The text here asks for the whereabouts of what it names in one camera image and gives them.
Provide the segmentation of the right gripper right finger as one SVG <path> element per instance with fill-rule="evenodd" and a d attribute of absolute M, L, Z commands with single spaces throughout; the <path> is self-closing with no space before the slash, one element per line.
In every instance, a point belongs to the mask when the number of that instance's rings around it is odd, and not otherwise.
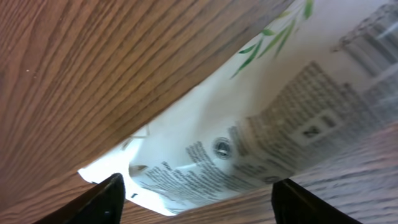
<path fill-rule="evenodd" d="M 277 224 L 361 224 L 290 179 L 272 186 Z"/>

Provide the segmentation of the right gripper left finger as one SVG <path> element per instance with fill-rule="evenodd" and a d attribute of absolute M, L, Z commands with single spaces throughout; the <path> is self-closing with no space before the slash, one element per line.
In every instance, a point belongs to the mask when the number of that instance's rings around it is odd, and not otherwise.
<path fill-rule="evenodd" d="M 125 194 L 123 176 L 115 173 L 35 224 L 120 224 Z"/>

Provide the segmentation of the white cosmetic tube gold cap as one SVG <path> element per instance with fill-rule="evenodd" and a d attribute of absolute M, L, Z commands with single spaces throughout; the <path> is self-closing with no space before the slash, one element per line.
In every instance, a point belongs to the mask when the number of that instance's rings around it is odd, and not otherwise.
<path fill-rule="evenodd" d="M 216 72 L 79 170 L 166 216 L 287 179 L 397 121 L 397 2 L 294 1 Z"/>

